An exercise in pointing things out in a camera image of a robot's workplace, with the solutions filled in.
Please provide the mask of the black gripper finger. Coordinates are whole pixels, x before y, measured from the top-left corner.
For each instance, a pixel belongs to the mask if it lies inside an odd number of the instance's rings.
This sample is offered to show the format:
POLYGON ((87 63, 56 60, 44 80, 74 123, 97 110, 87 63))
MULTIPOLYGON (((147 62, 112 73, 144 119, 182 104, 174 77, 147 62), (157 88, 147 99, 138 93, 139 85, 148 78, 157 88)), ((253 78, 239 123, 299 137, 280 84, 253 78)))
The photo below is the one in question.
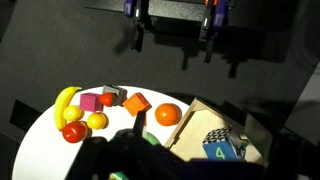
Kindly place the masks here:
POLYGON ((142 135, 143 134, 143 127, 146 120, 146 112, 139 111, 133 126, 133 133, 135 135, 142 135))

